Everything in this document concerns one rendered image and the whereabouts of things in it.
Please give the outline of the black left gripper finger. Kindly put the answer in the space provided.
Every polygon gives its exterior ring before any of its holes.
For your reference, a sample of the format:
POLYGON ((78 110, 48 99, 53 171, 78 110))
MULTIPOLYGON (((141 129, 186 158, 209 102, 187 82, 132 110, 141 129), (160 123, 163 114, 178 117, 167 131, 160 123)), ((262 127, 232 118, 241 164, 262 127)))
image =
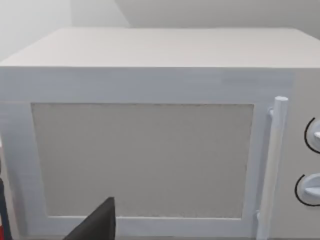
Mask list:
POLYGON ((108 197, 62 240, 115 240, 115 198, 108 197))

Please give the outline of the pale blue microwave door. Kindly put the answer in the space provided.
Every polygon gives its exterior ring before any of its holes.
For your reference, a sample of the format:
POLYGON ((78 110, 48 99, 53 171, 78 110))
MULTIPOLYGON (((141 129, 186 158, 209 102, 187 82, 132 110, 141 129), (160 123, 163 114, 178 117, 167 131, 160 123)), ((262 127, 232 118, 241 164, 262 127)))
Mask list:
POLYGON ((275 68, 0 67, 19 231, 62 237, 106 198, 125 237, 252 237, 275 68))

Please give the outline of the dark red and black object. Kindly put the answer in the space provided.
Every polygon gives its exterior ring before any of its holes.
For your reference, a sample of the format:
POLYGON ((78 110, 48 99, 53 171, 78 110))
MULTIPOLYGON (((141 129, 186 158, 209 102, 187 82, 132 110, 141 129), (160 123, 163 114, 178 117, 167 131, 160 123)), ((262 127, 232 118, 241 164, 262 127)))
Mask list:
POLYGON ((2 178, 2 144, 0 143, 0 240, 13 240, 2 178))

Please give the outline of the pale microwave oven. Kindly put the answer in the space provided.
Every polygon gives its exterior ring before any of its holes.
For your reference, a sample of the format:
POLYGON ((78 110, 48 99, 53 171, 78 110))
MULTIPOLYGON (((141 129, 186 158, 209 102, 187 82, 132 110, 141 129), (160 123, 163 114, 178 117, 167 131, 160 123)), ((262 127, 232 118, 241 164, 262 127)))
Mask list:
MULTIPOLYGON (((294 187, 301 175, 320 173, 320 154, 309 150, 304 130, 320 119, 320 40, 289 28, 66 28, 60 29, 0 62, 1 67, 99 68, 231 68, 281 69, 293 73, 282 139, 281 160, 269 239, 320 240, 320 207, 302 205, 294 187)), ((268 110, 267 140, 260 164, 262 178, 252 237, 119 236, 121 238, 256 239, 264 185, 272 109, 268 110)), ((9 207, 16 232, 13 192, 9 207)))

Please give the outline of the white microwave knob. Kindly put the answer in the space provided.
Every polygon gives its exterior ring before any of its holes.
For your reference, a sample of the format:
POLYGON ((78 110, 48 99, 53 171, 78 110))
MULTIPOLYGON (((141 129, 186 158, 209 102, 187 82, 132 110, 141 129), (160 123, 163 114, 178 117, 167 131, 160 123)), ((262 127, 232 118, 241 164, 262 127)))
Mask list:
POLYGON ((309 150, 320 155, 320 118, 311 118, 304 129, 303 139, 309 150))
POLYGON ((320 173, 313 173, 308 176, 302 174, 295 183, 294 196, 298 202, 307 207, 320 207, 320 173), (319 200, 319 203, 304 201, 302 196, 319 200))

